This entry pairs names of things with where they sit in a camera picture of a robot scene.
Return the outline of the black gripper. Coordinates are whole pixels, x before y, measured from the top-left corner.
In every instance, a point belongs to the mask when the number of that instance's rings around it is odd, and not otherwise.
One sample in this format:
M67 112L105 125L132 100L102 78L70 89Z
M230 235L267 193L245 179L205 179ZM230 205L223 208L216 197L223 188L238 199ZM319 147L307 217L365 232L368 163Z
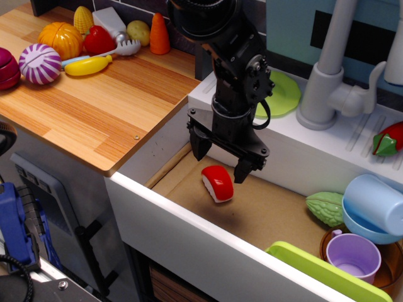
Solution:
M263 169L270 150L256 131L266 128L270 117L255 125L254 113L250 109L238 116L198 108L190 108L187 114L191 148L197 161L201 161L211 146L216 145L238 158L234 169L235 183L242 184L251 171Z

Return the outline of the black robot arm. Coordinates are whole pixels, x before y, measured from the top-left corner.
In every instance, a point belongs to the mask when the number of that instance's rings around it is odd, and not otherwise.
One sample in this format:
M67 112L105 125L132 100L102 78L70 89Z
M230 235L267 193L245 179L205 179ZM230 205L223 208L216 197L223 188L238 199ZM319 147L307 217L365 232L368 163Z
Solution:
M211 56L217 79L211 110L188 110L193 155L201 160L216 145L236 156L234 181L241 184L270 154L256 134L270 121L253 123L259 104L271 114L266 98L275 83L268 51L241 1L168 1L167 13L178 32Z

